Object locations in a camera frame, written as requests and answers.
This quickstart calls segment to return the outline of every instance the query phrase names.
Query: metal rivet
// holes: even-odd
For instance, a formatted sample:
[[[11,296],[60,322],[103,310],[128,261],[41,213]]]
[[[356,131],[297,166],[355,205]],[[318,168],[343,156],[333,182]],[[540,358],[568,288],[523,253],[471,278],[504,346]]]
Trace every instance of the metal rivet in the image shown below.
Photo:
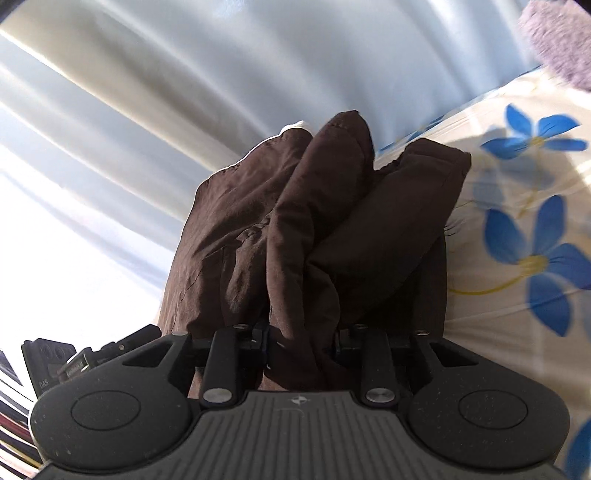
[[[203,394],[203,399],[209,403],[226,403],[232,399],[232,392],[227,388],[210,388]]]
[[[373,403],[388,403],[395,397],[396,395],[389,388],[372,388],[365,394],[365,398]]]

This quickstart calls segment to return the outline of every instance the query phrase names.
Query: logo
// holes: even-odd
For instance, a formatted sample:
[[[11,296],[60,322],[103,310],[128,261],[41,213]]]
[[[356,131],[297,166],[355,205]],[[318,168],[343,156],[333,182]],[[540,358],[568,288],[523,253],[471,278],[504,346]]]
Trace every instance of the logo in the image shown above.
[[[297,397],[291,398],[290,402],[295,403],[298,407],[302,406],[304,403],[309,402],[308,398],[305,398],[303,395],[298,395]]]

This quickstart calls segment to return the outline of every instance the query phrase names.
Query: purple towel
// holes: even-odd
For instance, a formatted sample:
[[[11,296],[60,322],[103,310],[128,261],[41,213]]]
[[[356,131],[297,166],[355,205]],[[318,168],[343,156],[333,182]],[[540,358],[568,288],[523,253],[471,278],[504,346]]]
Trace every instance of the purple towel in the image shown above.
[[[521,31],[552,71],[573,86],[591,90],[591,15],[574,0],[530,0]]]

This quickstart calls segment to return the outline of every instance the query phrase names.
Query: ribbed rubber surface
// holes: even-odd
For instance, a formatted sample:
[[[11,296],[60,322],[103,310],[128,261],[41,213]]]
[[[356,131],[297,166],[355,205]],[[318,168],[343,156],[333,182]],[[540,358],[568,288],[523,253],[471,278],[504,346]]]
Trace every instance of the ribbed rubber surface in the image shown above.
[[[38,480],[96,480],[45,468]],[[396,415],[347,392],[249,393],[237,408],[205,413],[185,443],[150,466],[109,480],[490,480],[430,456]],[[502,480],[558,480],[550,465]]]

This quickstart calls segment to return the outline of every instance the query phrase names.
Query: floral bedsheet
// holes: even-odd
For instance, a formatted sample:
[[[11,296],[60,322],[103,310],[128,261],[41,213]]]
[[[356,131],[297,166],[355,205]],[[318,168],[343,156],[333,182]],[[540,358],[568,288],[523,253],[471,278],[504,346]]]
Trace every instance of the floral bedsheet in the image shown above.
[[[472,153],[446,226],[446,337],[552,388],[569,407],[558,459],[591,462],[591,94],[544,69],[389,147],[417,137]]]

